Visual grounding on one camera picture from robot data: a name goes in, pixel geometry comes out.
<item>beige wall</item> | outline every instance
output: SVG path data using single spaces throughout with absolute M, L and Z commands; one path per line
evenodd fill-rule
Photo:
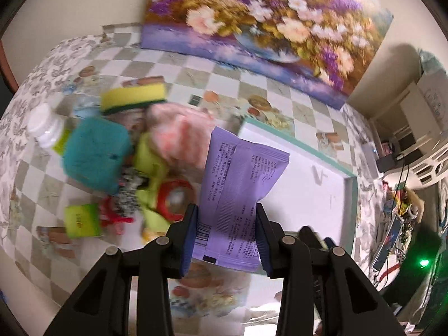
M 377 56 L 350 103 L 372 115 L 418 77 L 414 47 L 436 53 L 448 67 L 448 43 L 420 0 L 380 0 L 395 15 Z M 146 0 L 27 0 L 3 38 L 6 56 L 22 82 L 44 55 L 62 39 L 99 33 L 103 24 L 140 21 Z M 391 128 L 404 119 L 388 118 Z

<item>table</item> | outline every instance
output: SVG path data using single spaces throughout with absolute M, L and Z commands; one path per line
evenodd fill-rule
M 318 131 L 337 132 L 344 150 L 336 154 L 335 160 L 358 175 L 357 230 L 352 256 L 368 274 L 384 192 L 381 180 L 369 178 L 361 145 L 373 138 L 368 123 L 359 113 L 349 105 L 336 111 L 265 77 L 228 70 L 206 59 L 141 50 L 135 46 L 139 39 L 135 29 L 131 33 L 123 32 L 122 28 L 109 30 L 108 36 L 113 43 L 105 43 L 99 36 L 61 42 L 30 73 L 0 121 L 0 244 L 33 284 L 63 304 L 109 245 L 124 250 L 142 246 L 140 239 L 136 242 L 126 235 L 120 238 L 107 234 L 82 239 L 80 256 L 73 261 L 48 258 L 35 231 L 36 226 L 62 226 L 65 206 L 74 204 L 74 200 L 91 203 L 99 195 L 67 178 L 60 167 L 60 158 L 40 149 L 25 130 L 28 112 L 41 102 L 49 102 L 60 114 L 70 113 L 76 95 L 64 96 L 61 88 L 70 73 L 88 65 L 95 66 L 99 75 L 106 77 L 104 82 L 109 82 L 109 87 L 132 77 L 163 75 L 168 100 L 184 105 L 189 105 L 192 95 L 201 97 L 211 86 L 217 93 L 230 97 L 264 95 L 273 106 L 294 117 L 296 138 L 318 150 L 325 150 L 316 138 Z

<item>barcode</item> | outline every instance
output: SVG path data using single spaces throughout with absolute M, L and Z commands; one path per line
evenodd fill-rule
M 198 222 L 196 228 L 196 241 L 195 243 L 200 246 L 207 246 L 208 237 L 210 236 L 211 226 L 207 226 L 204 223 Z

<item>pink bag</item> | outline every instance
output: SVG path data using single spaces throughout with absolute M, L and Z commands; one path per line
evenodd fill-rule
M 208 113 L 176 103 L 152 105 L 148 112 L 155 149 L 168 164 L 205 168 L 211 132 L 216 124 Z

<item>green light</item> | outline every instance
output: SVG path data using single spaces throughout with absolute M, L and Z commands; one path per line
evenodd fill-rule
M 420 260 L 420 265 L 422 266 L 422 268 L 427 267 L 429 265 L 429 260 L 427 259 Z

